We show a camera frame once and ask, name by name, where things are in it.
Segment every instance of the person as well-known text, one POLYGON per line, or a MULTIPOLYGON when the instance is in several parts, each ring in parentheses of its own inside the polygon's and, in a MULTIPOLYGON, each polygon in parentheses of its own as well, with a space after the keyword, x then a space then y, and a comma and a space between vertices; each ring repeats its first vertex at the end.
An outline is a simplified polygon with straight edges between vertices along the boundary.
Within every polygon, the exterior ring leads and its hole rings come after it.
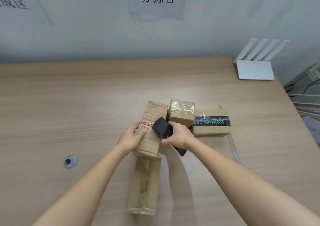
MULTIPOLYGON (((121 160, 146 134, 134 135, 140 122, 121 135, 118 144, 79 179, 33 225, 90 225, 108 182, 121 160)), ((250 169, 205 145, 185 126, 169 122, 173 135, 164 146, 187 149, 210 171, 231 204, 248 225, 320 225, 320 217, 250 169)))

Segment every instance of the person's right arm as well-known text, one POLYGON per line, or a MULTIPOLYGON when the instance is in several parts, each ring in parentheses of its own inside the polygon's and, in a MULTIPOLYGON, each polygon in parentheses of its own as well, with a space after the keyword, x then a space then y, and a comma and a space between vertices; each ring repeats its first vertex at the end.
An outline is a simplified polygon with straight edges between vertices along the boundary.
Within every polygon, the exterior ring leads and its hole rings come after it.
POLYGON ((173 135, 162 140, 162 145, 191 151, 209 170, 246 224, 320 225, 320 217, 267 180, 200 142, 185 126, 169 123, 173 135))

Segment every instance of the barcode scanner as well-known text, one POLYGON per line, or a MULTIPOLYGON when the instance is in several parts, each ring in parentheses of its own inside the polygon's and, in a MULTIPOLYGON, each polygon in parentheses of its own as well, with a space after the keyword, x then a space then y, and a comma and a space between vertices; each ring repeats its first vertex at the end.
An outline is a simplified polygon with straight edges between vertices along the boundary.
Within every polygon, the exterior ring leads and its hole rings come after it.
MULTIPOLYGON (((160 117, 158 120, 156 120, 153 123, 152 129, 159 134, 163 139, 167 139, 172 136, 174 133, 174 128, 172 125, 170 125, 164 118, 160 117)), ((187 150, 178 148, 173 146, 178 153, 183 156, 186 154, 187 150)))

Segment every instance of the person's left arm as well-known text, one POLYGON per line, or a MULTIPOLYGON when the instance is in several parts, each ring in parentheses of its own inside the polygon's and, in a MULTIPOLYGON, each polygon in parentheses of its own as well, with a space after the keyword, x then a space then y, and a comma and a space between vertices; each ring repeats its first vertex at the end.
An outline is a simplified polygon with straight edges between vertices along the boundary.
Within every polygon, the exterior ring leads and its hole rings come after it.
POLYGON ((86 175, 79 179, 57 202, 33 224, 90 225, 111 176, 120 161, 133 151, 144 137, 142 130, 134 136, 140 122, 133 124, 121 135, 118 144, 86 175))

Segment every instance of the cardboard box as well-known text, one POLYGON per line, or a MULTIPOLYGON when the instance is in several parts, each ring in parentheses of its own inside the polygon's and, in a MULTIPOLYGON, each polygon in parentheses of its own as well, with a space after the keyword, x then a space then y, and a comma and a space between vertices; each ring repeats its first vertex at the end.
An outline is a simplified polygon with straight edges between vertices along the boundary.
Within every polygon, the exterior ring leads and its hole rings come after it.
POLYGON ((230 120, 221 106, 213 110, 196 110, 193 134, 195 137, 223 137, 231 133, 230 120))
POLYGON ((171 100, 169 121, 180 123, 189 128, 195 121, 195 104, 192 102, 171 100))
POLYGON ((142 157, 146 160, 153 161, 157 158, 160 146, 160 137, 151 128, 153 123, 163 117, 166 119, 168 113, 168 106, 162 103, 149 101, 144 113, 139 131, 146 130, 146 135, 139 143, 137 149, 133 154, 136 157, 142 157))
POLYGON ((157 158, 154 162, 137 158, 128 203, 130 213, 155 215, 160 167, 160 158, 157 158))

